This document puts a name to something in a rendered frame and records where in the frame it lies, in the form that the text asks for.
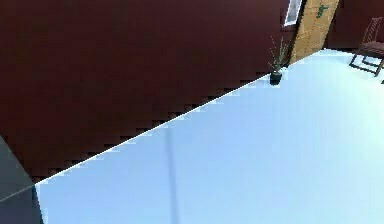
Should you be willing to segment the green plant in black pot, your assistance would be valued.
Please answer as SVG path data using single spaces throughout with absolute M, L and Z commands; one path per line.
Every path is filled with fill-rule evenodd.
M 291 43 L 285 42 L 284 38 L 281 37 L 279 45 L 276 45 L 274 38 L 271 38 L 273 46 L 270 48 L 272 61 L 269 62 L 269 66 L 272 68 L 270 74 L 270 84 L 278 85 L 282 79 L 281 70 L 287 67 L 290 61 L 290 48 Z

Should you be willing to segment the white framed window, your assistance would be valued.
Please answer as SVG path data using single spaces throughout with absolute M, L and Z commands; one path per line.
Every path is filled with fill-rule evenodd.
M 289 0 L 289 6 L 284 20 L 285 27 L 296 24 L 301 9 L 301 4 L 302 0 Z

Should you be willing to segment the tan wooden room door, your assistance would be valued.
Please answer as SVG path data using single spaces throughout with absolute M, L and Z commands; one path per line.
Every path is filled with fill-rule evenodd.
M 299 25 L 291 51 L 290 64 L 308 57 L 324 46 L 340 0 L 303 0 Z M 317 19 L 319 5 L 329 6 Z

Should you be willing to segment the dark brown wooden chair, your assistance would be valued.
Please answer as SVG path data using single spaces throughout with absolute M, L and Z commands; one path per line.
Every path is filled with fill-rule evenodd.
M 384 42 L 380 42 L 377 40 L 379 28 L 383 20 L 384 17 L 374 17 L 371 19 L 365 30 L 362 42 L 359 44 L 357 51 L 354 53 L 351 61 L 349 62 L 350 67 L 366 71 L 368 73 L 372 73 L 375 77 L 379 75 L 381 69 L 384 67 Z M 361 55 L 363 57 L 363 64 L 373 66 L 375 67 L 375 70 L 370 70 L 368 68 L 363 68 L 358 65 L 355 65 L 354 62 L 358 55 Z M 370 63 L 366 60 L 367 57 L 379 58 L 380 63 Z

